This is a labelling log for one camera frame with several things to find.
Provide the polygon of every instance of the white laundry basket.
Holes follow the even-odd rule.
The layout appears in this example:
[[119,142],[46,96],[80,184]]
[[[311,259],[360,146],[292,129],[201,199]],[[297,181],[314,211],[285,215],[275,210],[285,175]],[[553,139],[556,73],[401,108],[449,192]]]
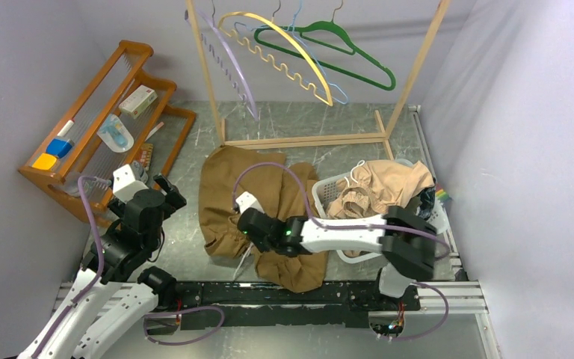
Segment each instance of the white laundry basket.
[[[406,165],[408,167],[413,166],[413,163],[407,159],[396,159],[395,162]],[[350,172],[339,174],[331,178],[317,181],[317,183],[313,185],[312,196],[315,208],[318,210],[318,215],[320,218],[327,218],[327,208],[329,207],[329,203],[333,202],[340,193],[340,191],[338,191],[338,187],[336,186],[336,182],[345,177],[350,178],[350,175]],[[445,232],[450,227],[448,217],[445,215],[441,203],[438,200],[435,201],[434,209],[432,210],[432,214],[430,215],[430,220],[428,220],[428,223],[436,227],[437,234]],[[351,258],[347,257],[343,251],[337,251],[337,253],[340,259],[347,263],[360,263],[364,262],[365,260],[377,258],[381,255],[379,253],[367,253],[358,257]]]

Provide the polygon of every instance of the brown cloth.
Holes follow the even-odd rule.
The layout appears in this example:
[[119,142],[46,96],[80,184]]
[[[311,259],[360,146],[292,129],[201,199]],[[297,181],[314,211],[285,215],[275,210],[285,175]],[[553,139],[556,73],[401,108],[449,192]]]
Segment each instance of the brown cloth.
[[[217,148],[203,164],[199,184],[199,225],[210,256],[239,257],[249,243],[238,231],[239,214],[232,210],[232,189],[240,173],[259,162],[285,163],[283,153],[261,154],[237,147]],[[318,181],[308,163],[290,167],[305,184],[312,204],[311,188]],[[275,166],[255,168],[243,177],[236,195],[248,191],[259,200],[265,213],[282,221],[304,215],[305,205],[297,183],[283,169]],[[322,285],[327,268],[327,253],[289,258],[274,252],[260,253],[254,248],[256,272],[261,278],[292,292],[305,292]]]

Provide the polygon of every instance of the wavy hanger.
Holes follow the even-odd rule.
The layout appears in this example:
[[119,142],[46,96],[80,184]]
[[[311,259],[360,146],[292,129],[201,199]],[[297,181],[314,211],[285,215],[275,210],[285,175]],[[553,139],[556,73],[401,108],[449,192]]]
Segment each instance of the wavy hanger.
[[[210,29],[215,33],[215,35],[217,35],[217,38],[221,42],[221,45],[223,45],[223,48],[226,50],[226,53],[228,54],[229,59],[231,60],[232,64],[234,65],[234,68],[236,69],[236,73],[238,74],[238,77],[241,79],[241,83],[243,84],[243,90],[245,93],[241,93],[241,87],[238,85],[236,80],[232,80],[232,73],[227,69],[227,67],[225,67],[223,65],[223,58],[221,56],[218,56],[215,53],[215,47],[211,43],[208,44],[207,37],[203,33],[200,33],[201,40],[203,41],[203,44],[208,47],[208,52],[210,52],[212,54],[212,57],[217,62],[217,64],[219,64],[219,66],[223,70],[223,73],[225,73],[225,75],[228,77],[230,83],[232,83],[232,87],[236,90],[238,97],[241,100],[243,100],[243,102],[247,103],[247,106],[246,106],[247,110],[250,112],[250,114],[252,115],[254,120],[256,122],[259,122],[260,117],[259,117],[259,112],[256,108],[256,101],[254,101],[254,97],[252,96],[252,91],[250,90],[250,86],[247,84],[247,80],[245,80],[245,77],[243,76],[243,70],[241,69],[241,66],[238,64],[238,61],[236,60],[236,57],[234,56],[232,49],[229,47],[228,43],[226,42],[226,39],[223,38],[223,35],[221,35],[221,32],[215,27],[215,21],[214,21],[215,11],[216,11],[215,7],[213,6],[212,7],[212,21],[210,21],[210,19],[201,10],[197,10],[197,13],[199,14],[199,16],[204,21],[206,21],[208,23],[208,25],[210,26]],[[184,14],[184,19],[186,21],[188,21],[188,10],[186,10],[186,12]]]
[[[318,77],[318,80],[320,81],[320,83],[322,84],[322,88],[324,89],[324,97],[318,95],[318,88],[312,82],[307,83],[307,85],[305,86],[305,84],[303,83],[303,77],[301,74],[299,74],[299,73],[290,74],[289,68],[285,63],[281,62],[280,65],[277,66],[276,65],[276,59],[274,58],[274,56],[272,54],[267,54],[267,56],[263,56],[263,50],[260,48],[260,46],[255,45],[254,48],[252,48],[250,39],[248,39],[247,37],[242,37],[242,39],[241,39],[238,31],[236,31],[235,28],[230,30],[230,32],[225,31],[222,28],[223,21],[225,20],[225,18],[231,17],[231,16],[245,16],[245,17],[249,17],[251,19],[259,20],[260,22],[266,24],[267,26],[269,26],[270,28],[275,30],[275,32],[277,32],[280,36],[284,37],[285,40],[287,40],[294,48],[296,48],[296,50],[298,51],[296,53],[299,53],[301,55],[301,58],[303,58],[307,62],[309,67],[311,67],[311,69],[315,73],[316,77]],[[236,39],[236,42],[239,43],[240,45],[247,46],[247,49],[250,52],[252,52],[253,54],[258,54],[263,61],[270,63],[270,60],[271,60],[271,64],[272,64],[272,66],[274,66],[274,69],[276,69],[280,72],[282,72],[284,70],[285,75],[289,79],[291,79],[292,81],[296,81],[296,79],[298,79],[300,86],[305,90],[312,90],[313,96],[315,96],[315,98],[321,100],[322,102],[326,103],[329,106],[333,106],[333,98],[331,97],[331,91],[329,89],[329,84],[327,83],[327,80],[324,78],[324,76],[322,76],[322,72],[320,71],[318,66],[316,66],[316,64],[313,62],[311,57],[307,54],[307,52],[303,49],[303,47],[299,43],[296,42],[296,40],[294,40],[291,36],[289,36],[289,34],[287,34],[284,30],[282,30],[281,28],[279,28],[278,26],[273,24],[271,21],[267,20],[266,18],[264,18],[260,15],[256,15],[255,13],[249,13],[247,11],[235,11],[235,12],[227,13],[227,14],[223,15],[221,17],[221,19],[219,20],[219,24],[217,27],[221,31],[223,31],[227,36],[234,37]]]
[[[328,62],[319,61],[319,64],[320,64],[321,66],[323,66],[323,67],[326,67],[327,69],[331,69],[331,70],[333,70],[333,71],[337,71],[337,72],[339,72],[339,73],[343,73],[343,74],[345,74],[346,76],[350,76],[350,77],[352,77],[352,78],[354,78],[354,79],[360,80],[360,81],[365,82],[365,83],[370,84],[370,85],[373,85],[373,86],[375,86],[375,87],[377,87],[377,88],[381,88],[382,90],[391,91],[391,90],[394,89],[395,86],[396,86],[395,75],[393,75],[392,71],[391,71],[388,67],[383,66],[379,61],[375,60],[372,56],[370,56],[369,54],[367,54],[366,52],[364,52],[362,49],[360,49],[359,47],[357,47],[357,45],[355,45],[355,44],[353,43],[353,41],[351,40],[351,38],[348,36],[347,32],[346,32],[342,27],[338,26],[338,25],[333,21],[333,20],[335,19],[335,17],[336,17],[336,11],[339,10],[339,9],[341,9],[342,6],[344,6],[344,0],[342,0],[342,5],[340,5],[340,7],[336,8],[336,9],[333,11],[333,16],[332,16],[332,18],[331,18],[331,21],[317,21],[317,22],[314,22],[314,23],[312,23],[311,25],[305,26],[305,27],[293,27],[293,23],[292,23],[292,25],[290,25],[290,26],[279,26],[278,28],[280,28],[280,29],[282,29],[282,30],[288,30],[288,31],[297,32],[297,33],[300,35],[300,37],[302,37],[303,39],[312,41],[313,43],[317,43],[317,44],[319,44],[319,45],[328,47],[328,48],[330,48],[330,49],[334,49],[334,50],[336,50],[336,51],[345,53],[345,54],[347,54],[347,55],[355,55],[355,54],[358,54],[358,55],[362,56],[362,57],[363,57],[364,59],[366,59],[368,62],[370,62],[371,64],[375,65],[378,69],[384,71],[384,72],[387,74],[387,76],[388,76],[389,79],[390,79],[390,85],[381,84],[381,83],[379,83],[379,82],[376,82],[375,80],[368,79],[368,78],[366,78],[365,76],[362,76],[362,75],[360,75],[360,74],[357,74],[357,73],[354,73],[354,72],[352,72],[352,71],[343,69],[343,68],[341,68],[341,67],[337,67],[336,65],[333,65],[333,64],[329,64]],[[301,55],[300,53],[298,53],[298,52],[295,52],[295,51],[293,51],[293,50],[286,49],[286,48],[284,48],[284,47],[275,45],[275,44],[273,44],[273,43],[269,43],[269,42],[267,42],[267,41],[261,40],[261,39],[259,38],[259,35],[261,34],[261,32],[266,31],[266,30],[269,30],[269,29],[270,29],[270,28],[266,28],[266,27],[257,28],[257,29],[254,31],[254,40],[255,40],[257,43],[259,43],[259,44],[261,44],[261,45],[263,45],[263,46],[267,46],[267,47],[269,47],[269,48],[278,50],[278,51],[280,51],[280,52],[284,52],[284,53],[286,53],[286,54],[288,54],[288,55],[292,55],[292,56],[295,56],[295,57],[297,57],[297,58],[303,58],[302,55]],[[306,33],[313,32],[313,31],[319,31],[319,30],[328,31],[328,32],[331,32],[331,33],[337,35],[342,41],[344,41],[345,45],[346,45],[349,49],[351,49],[351,50],[349,51],[349,50],[343,49],[343,48],[341,48],[341,47],[335,46],[335,45],[333,45],[333,44],[331,44],[331,43],[325,43],[324,41],[316,40],[316,39],[314,39],[314,38],[307,37],[307,36],[304,35],[304,34],[306,34]]]
[[[272,22],[274,22],[274,17],[276,16],[276,13],[278,12],[278,10],[280,10],[280,7],[281,7],[281,3],[280,3],[280,0],[278,0],[278,8],[271,14],[271,21]],[[293,26],[294,23],[296,22],[296,18],[298,16],[298,14],[300,13],[300,11],[302,10],[302,8],[303,8],[303,0],[300,0],[300,7],[298,8],[296,13],[294,14],[294,18],[291,21],[291,26]],[[237,25],[244,26],[245,29],[248,30],[249,32],[254,32],[259,27],[267,27],[266,25],[261,25],[259,27],[250,28],[249,26],[245,25],[243,22],[235,21],[234,22],[234,29],[236,29],[236,31],[238,31]],[[302,41],[294,32],[291,32],[290,35],[291,35],[291,37],[294,38],[294,40],[296,40],[305,49],[305,51],[307,52],[307,54],[309,54],[309,56],[315,62],[315,64],[318,65],[318,68],[322,72],[322,76],[324,76],[324,78],[327,79],[327,77],[328,77],[327,72],[324,71],[324,68],[320,65],[320,61],[318,61],[318,58],[316,58],[315,54],[309,49],[307,44],[304,43],[304,41]],[[335,97],[333,94],[331,94],[331,97],[333,98],[333,100],[337,101],[343,105],[346,105],[349,102],[349,98],[348,98],[348,95],[344,92],[344,90],[342,90],[342,88],[339,87],[338,85],[333,84],[332,82],[329,82],[328,80],[327,80],[327,83],[329,84],[330,88],[335,88],[344,97],[344,99],[339,99],[339,98]]]

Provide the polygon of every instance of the marble floor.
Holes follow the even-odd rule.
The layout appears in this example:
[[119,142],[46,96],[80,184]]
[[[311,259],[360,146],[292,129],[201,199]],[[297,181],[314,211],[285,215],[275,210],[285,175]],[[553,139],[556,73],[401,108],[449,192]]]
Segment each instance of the marble floor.
[[[239,259],[209,257],[203,250],[204,240],[197,220],[197,192],[203,161],[219,143],[208,102],[177,102],[175,105],[197,113],[194,124],[179,157],[168,176],[177,185],[188,205],[165,221],[166,243],[156,265],[178,280],[231,280]],[[377,131],[374,110],[379,110],[384,123],[392,113],[390,104],[349,104],[326,106],[321,102],[257,103],[260,122],[256,123],[240,102],[220,102],[219,112],[227,119],[228,139],[283,138],[305,135],[338,135]],[[165,125],[149,140],[155,145],[151,174],[158,173],[176,136],[183,126],[177,117],[163,116]],[[390,144],[395,158],[411,162],[427,159],[423,155],[418,129],[408,110],[404,110],[392,134]],[[312,163],[321,179],[348,172],[359,160],[384,159],[382,144],[352,144],[328,147],[286,148],[287,165]],[[359,264],[348,264],[335,252],[329,255],[326,280],[373,280],[386,264],[382,257]],[[134,280],[142,269],[134,272]],[[452,280],[448,260],[437,263],[435,280]],[[238,281],[261,280],[253,268],[253,258],[243,264]]]

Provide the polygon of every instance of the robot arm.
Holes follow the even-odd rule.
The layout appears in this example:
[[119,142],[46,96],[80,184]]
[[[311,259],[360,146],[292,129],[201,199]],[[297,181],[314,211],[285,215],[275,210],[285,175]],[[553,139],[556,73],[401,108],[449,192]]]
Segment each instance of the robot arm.
[[68,296],[18,358],[100,358],[144,314],[156,307],[173,306],[178,296],[176,279],[150,267],[141,273],[139,284],[126,298],[93,323],[122,283],[159,249],[163,221],[186,204],[177,187],[165,177],[157,175],[154,179],[164,193],[135,179],[128,165],[115,170],[116,197],[109,208],[120,219],[101,237],[105,264],[101,278],[79,301],[75,300],[96,276],[99,254],[93,243]]
[[406,278],[425,281],[433,277],[434,241],[416,234],[378,229],[389,225],[436,234],[428,222],[399,206],[389,207],[385,215],[345,220],[316,218],[315,223],[306,216],[286,221],[272,218],[248,192],[236,202],[241,211],[238,229],[246,233],[260,251],[276,251],[289,257],[337,249],[375,252],[384,255]]

